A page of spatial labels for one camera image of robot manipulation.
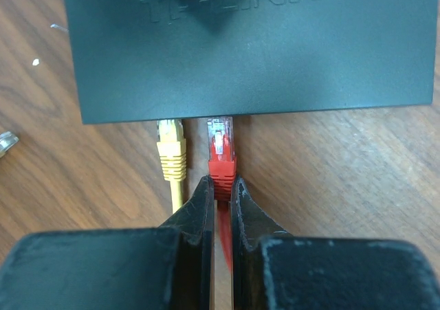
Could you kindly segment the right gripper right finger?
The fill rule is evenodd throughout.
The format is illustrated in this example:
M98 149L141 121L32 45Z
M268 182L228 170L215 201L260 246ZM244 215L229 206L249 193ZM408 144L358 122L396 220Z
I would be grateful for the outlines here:
M439 282L413 244L290 234L237 177L230 200L235 309L438 309Z

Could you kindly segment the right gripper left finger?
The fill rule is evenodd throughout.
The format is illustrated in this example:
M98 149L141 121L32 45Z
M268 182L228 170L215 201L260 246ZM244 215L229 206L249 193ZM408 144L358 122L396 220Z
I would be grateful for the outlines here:
M211 309L214 186L156 228L39 232L1 266L2 309Z

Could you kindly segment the black network switch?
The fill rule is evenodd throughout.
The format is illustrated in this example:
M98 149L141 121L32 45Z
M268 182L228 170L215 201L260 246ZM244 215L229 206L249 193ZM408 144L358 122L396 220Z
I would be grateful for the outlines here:
M438 0L65 0L86 124L432 102Z

